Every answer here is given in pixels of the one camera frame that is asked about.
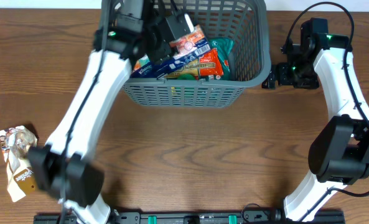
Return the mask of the green lidded jar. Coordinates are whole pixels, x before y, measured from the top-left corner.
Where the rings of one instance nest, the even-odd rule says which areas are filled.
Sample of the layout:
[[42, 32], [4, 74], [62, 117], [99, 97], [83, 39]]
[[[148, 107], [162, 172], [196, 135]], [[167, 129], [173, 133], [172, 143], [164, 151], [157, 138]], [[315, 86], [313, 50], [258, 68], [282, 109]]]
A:
[[178, 80], [198, 80], [198, 76], [195, 76], [191, 73], [184, 73], [177, 77]]

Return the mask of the green Nescafe coffee bag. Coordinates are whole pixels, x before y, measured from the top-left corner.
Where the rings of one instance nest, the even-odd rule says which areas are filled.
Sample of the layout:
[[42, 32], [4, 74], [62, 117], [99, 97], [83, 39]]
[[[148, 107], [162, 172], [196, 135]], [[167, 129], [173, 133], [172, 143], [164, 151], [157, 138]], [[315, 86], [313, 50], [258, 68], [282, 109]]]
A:
[[223, 75], [222, 80], [230, 80], [230, 67], [228, 63], [228, 56], [234, 47], [234, 41], [229, 38], [219, 37], [210, 39], [208, 42], [211, 48], [216, 49], [218, 53], [218, 59], [222, 66]]

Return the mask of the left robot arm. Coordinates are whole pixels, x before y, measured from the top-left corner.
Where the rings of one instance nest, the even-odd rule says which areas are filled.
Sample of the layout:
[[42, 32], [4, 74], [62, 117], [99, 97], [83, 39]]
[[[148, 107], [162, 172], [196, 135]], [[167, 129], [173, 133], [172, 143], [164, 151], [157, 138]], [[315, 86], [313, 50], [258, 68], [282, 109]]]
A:
[[185, 10], [162, 1], [103, 1], [83, 80], [57, 128], [28, 158], [38, 188], [62, 204], [57, 218], [73, 212], [79, 223], [108, 223], [113, 212], [101, 189], [104, 173], [91, 163], [110, 109], [136, 62], [162, 63], [175, 55], [172, 42], [194, 31]]

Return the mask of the colourful Kleenex tissue multipack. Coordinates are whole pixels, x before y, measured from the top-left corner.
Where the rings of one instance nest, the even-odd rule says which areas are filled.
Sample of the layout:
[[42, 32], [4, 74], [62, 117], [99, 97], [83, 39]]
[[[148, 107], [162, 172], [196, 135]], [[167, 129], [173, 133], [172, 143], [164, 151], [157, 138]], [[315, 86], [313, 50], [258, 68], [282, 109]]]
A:
[[140, 58], [131, 74], [131, 78], [157, 78], [160, 79], [175, 72], [190, 62], [199, 59], [211, 50], [205, 34], [200, 25], [194, 27], [191, 34], [187, 34], [169, 44], [177, 53], [157, 65], [147, 55]]

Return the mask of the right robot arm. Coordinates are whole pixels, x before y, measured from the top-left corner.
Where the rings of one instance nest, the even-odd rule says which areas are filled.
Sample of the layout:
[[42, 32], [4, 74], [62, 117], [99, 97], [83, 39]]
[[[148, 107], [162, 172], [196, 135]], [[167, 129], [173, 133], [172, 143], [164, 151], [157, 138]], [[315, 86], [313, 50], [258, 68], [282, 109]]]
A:
[[271, 67], [262, 87], [321, 87], [327, 104], [329, 121], [310, 146], [309, 171], [283, 201], [285, 219], [313, 222], [335, 193], [369, 177], [369, 106], [353, 67], [350, 39], [329, 33], [327, 19], [305, 21], [300, 44], [288, 39], [281, 50], [286, 62]]

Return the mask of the red yellow spaghetti packet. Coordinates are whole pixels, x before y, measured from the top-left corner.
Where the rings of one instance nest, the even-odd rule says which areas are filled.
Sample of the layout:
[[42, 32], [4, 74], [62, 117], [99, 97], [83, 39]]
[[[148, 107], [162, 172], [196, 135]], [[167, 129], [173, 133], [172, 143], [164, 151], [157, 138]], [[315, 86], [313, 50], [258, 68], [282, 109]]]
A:
[[222, 66], [218, 59], [216, 49], [212, 49], [200, 58], [191, 61], [182, 68], [164, 76], [168, 80], [177, 80], [177, 77], [184, 73], [191, 73], [198, 78], [221, 79], [223, 75]]

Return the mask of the grey plastic slatted basket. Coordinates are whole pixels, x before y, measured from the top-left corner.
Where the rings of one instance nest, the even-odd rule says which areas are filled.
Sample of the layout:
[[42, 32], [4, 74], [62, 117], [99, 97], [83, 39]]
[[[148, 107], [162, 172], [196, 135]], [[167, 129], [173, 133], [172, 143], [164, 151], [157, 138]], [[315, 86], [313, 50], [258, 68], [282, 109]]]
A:
[[174, 1], [200, 25], [207, 41], [234, 41], [229, 56], [230, 80], [168, 80], [129, 78], [122, 89], [140, 105], [222, 108], [245, 88], [261, 84], [269, 75], [269, 32], [263, 1]]

